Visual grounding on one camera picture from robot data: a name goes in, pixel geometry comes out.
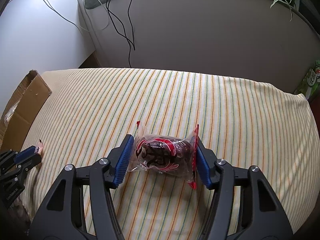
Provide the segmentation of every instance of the wrapped candy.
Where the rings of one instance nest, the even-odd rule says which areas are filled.
[[[152,169],[184,178],[196,188],[196,146],[198,126],[188,138],[148,134],[146,127],[137,122],[136,136],[128,171]]]

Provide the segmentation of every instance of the white wall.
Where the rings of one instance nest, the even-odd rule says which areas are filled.
[[[77,0],[49,0],[86,28]],[[88,32],[60,18],[43,0],[12,0],[0,16],[0,113],[31,69],[78,68],[95,48]]]
[[[130,0],[112,0],[110,10],[131,37]],[[243,77],[293,92],[320,59],[320,40],[297,15],[271,0],[133,0],[135,68],[158,68]],[[101,27],[106,12],[90,10]],[[111,67],[129,67],[126,40],[111,21],[99,32]]]

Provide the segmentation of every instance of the cardboard box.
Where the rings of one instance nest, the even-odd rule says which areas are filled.
[[[31,70],[12,94],[0,120],[0,151],[20,151],[29,129],[51,90],[36,70]],[[4,117],[10,108],[18,105],[7,123]]]

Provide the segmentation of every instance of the red candy wrapper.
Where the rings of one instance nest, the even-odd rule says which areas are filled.
[[[138,135],[134,139],[128,171],[152,169],[184,178],[196,189],[196,147],[199,125],[188,138],[148,134],[137,122]]]

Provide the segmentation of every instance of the bed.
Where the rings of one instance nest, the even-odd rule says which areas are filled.
[[[135,135],[136,121],[154,134],[186,137],[199,124],[204,146],[233,166],[258,165],[296,232],[312,212],[320,189],[320,140],[303,95],[251,80],[153,69],[98,68],[45,72],[52,90],[23,149],[44,143],[43,165],[28,175],[21,200],[34,217],[51,184],[68,163],[94,163]],[[236,228],[239,189],[229,233]],[[125,239],[197,239],[213,193],[200,179],[153,171],[128,172],[112,191]],[[87,229],[94,234],[89,190]]]

